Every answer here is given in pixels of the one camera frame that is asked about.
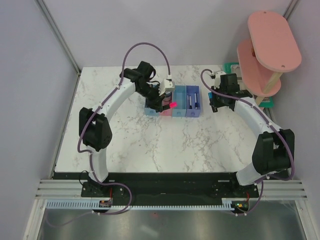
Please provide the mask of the blue cap black highlighter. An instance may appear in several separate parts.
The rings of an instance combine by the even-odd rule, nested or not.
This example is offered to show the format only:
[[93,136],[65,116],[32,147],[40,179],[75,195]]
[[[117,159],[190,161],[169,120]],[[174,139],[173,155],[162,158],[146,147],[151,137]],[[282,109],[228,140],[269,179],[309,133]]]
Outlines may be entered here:
[[212,92],[209,92],[208,93],[208,98],[211,100],[213,98],[213,93]]

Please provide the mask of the pink storage bin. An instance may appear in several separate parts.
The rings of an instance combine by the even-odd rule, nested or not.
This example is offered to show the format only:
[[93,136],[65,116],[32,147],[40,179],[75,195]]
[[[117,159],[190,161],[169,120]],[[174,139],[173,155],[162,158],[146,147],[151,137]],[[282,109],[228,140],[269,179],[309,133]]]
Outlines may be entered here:
[[[166,106],[166,105],[169,105],[171,104],[172,101],[169,100],[169,101],[163,101],[162,102],[162,106]],[[163,110],[162,112],[159,113],[160,116],[171,116],[172,115],[172,108],[169,108],[169,109],[166,109],[166,110]]]

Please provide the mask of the pink cap black highlighter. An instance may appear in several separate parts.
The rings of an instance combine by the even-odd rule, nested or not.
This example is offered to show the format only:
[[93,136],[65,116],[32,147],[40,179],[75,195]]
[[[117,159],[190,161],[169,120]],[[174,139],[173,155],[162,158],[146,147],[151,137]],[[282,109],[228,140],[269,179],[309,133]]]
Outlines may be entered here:
[[163,109],[163,110],[173,109],[173,108],[177,107],[177,105],[178,105],[178,104],[177,104],[176,102],[170,102],[169,104],[164,105],[164,106],[162,107],[162,109]]

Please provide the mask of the blue cap whiteboard marker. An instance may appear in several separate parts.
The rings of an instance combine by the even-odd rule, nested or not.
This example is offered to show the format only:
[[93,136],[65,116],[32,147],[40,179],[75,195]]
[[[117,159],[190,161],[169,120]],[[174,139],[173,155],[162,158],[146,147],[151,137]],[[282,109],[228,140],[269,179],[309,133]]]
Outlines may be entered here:
[[194,93],[194,108],[199,109],[199,103],[198,103],[198,94]]

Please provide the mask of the light blue storage bin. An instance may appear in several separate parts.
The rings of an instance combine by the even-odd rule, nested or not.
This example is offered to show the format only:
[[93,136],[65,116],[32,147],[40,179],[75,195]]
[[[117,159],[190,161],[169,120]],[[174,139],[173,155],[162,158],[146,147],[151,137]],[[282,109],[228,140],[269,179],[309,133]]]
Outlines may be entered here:
[[187,112],[187,86],[176,85],[172,102],[176,102],[177,106],[172,109],[172,117],[185,117]]

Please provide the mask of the black tip whiteboard marker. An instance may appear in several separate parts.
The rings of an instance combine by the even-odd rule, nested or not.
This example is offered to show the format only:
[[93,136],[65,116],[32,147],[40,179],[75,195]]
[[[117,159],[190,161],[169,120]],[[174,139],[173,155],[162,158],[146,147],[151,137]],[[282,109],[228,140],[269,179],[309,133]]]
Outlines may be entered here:
[[193,103],[192,103],[192,96],[191,95],[188,95],[188,103],[189,103],[189,106],[188,106],[188,109],[193,109]]

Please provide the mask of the blue round jar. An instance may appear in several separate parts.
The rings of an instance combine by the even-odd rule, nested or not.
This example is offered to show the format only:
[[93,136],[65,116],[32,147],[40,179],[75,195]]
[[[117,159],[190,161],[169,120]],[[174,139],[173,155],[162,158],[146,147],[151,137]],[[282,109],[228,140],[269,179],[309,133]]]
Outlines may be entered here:
[[173,94],[173,93],[170,92],[170,91],[165,92],[163,102],[164,102],[164,103],[170,102],[170,101],[172,100],[172,94]]

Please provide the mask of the purple storage bin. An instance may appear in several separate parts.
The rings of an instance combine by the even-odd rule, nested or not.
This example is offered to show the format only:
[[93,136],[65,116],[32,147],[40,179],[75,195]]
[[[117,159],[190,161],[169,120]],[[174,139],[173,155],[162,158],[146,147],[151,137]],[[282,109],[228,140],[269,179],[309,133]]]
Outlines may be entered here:
[[[195,98],[194,93],[197,93],[198,98],[198,109],[195,109]],[[189,109],[189,98],[192,97],[192,109]],[[186,86],[186,117],[187,118],[198,118],[202,111],[200,88],[198,85],[187,85]]]

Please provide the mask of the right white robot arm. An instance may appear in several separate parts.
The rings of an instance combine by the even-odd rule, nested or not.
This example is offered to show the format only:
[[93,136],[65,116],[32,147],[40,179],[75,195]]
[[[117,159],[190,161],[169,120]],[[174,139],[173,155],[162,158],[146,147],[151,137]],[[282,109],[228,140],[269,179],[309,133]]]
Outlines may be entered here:
[[210,105],[213,112],[228,107],[238,114],[256,137],[251,163],[236,172],[236,180],[229,184],[235,197],[242,196],[247,186],[261,182],[267,176],[279,178],[278,172],[293,169],[295,135],[282,129],[259,108],[248,90],[241,90],[235,73],[218,71],[211,87]]

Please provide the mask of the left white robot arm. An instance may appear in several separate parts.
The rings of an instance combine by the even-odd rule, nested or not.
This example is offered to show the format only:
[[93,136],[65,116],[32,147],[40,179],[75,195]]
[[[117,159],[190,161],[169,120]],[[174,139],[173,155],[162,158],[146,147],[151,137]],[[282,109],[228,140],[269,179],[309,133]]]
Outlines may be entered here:
[[79,153],[89,154],[89,177],[95,182],[92,191],[99,197],[106,196],[110,185],[106,182],[109,175],[107,168],[107,147],[113,133],[110,121],[118,108],[134,93],[145,98],[147,107],[161,113],[171,108],[168,103],[163,105],[167,92],[175,89],[172,76],[168,73],[162,82],[153,81],[155,68],[141,61],[137,68],[125,68],[120,73],[120,82],[96,108],[83,107],[79,111]]

